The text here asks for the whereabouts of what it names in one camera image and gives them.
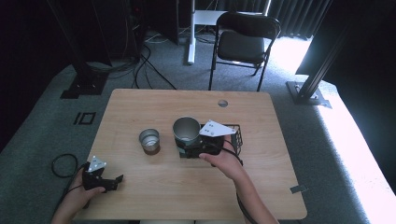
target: small round hole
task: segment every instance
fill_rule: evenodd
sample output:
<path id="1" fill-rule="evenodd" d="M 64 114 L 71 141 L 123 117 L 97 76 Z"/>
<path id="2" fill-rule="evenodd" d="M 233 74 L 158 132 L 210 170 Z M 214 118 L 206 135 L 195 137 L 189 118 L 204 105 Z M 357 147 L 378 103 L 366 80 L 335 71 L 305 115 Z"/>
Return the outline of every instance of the small round hole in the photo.
<path id="1" fill-rule="evenodd" d="M 226 100 L 219 100 L 218 105 L 221 107 L 226 107 L 228 105 L 228 102 Z"/>

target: small metal cup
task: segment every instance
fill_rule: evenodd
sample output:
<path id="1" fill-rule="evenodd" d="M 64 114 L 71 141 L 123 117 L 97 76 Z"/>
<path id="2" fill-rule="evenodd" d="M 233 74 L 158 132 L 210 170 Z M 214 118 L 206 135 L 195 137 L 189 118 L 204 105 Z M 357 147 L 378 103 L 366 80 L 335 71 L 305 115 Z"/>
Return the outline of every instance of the small metal cup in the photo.
<path id="1" fill-rule="evenodd" d="M 155 155 L 161 149 L 160 134 L 155 129 L 146 129 L 139 134 L 139 142 L 145 153 L 148 155 Z"/>
<path id="2" fill-rule="evenodd" d="M 175 121 L 173 132 L 177 142 L 177 148 L 181 153 L 185 153 L 185 151 L 178 143 L 182 143 L 181 145 L 184 146 L 194 144 L 200 138 L 200 130 L 201 124 L 194 118 L 182 117 Z"/>

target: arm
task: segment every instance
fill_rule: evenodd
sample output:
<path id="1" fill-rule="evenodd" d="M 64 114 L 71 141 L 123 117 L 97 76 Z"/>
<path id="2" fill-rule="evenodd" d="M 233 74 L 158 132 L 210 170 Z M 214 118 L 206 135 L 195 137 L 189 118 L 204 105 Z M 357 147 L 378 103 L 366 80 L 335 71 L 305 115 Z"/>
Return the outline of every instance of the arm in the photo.
<path id="1" fill-rule="evenodd" d="M 231 137 L 226 136 L 226 140 L 230 141 Z M 224 147 L 233 150 L 228 142 L 224 142 Z M 217 156 L 202 153 L 200 158 L 218 167 L 233 181 L 239 199 L 256 222 L 278 223 L 260 198 L 248 173 L 234 155 L 222 150 Z"/>
<path id="2" fill-rule="evenodd" d="M 79 210 L 81 210 L 87 202 L 105 191 L 105 188 L 95 188 L 85 190 L 82 186 L 82 170 L 78 171 L 75 180 L 70 185 L 69 192 L 64 200 L 59 204 L 58 209 L 52 217 L 51 224 L 69 224 Z"/>

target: hand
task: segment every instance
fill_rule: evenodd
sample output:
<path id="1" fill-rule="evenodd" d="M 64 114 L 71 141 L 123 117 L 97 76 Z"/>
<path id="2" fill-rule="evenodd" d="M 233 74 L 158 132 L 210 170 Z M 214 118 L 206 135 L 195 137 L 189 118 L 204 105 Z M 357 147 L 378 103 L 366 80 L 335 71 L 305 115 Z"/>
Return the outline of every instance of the hand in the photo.
<path id="1" fill-rule="evenodd" d="M 52 218 L 52 224 L 70 223 L 77 212 L 80 211 L 91 198 L 106 190 L 102 187 L 85 190 L 82 186 L 82 172 L 83 168 L 78 171 L 75 180 L 70 185 L 70 191 L 65 195 L 64 200 L 56 210 Z"/>
<path id="2" fill-rule="evenodd" d="M 231 142 L 231 136 L 224 136 L 224 140 L 226 141 L 224 141 L 223 147 L 233 151 L 233 146 L 229 143 Z M 224 150 L 222 150 L 217 156 L 201 153 L 199 157 L 218 167 L 227 177 L 232 180 L 236 180 L 237 178 L 246 174 L 245 169 L 242 167 L 239 160 L 234 155 Z"/>

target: desk leg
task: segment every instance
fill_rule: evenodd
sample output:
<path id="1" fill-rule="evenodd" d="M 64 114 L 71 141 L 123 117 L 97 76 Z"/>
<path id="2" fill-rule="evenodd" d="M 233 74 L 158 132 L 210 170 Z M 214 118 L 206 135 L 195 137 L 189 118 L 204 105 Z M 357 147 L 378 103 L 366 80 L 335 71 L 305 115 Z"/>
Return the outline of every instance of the desk leg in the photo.
<path id="1" fill-rule="evenodd" d="M 194 64 L 195 58 L 195 0 L 191 0 L 191 36 L 189 48 L 189 64 Z"/>

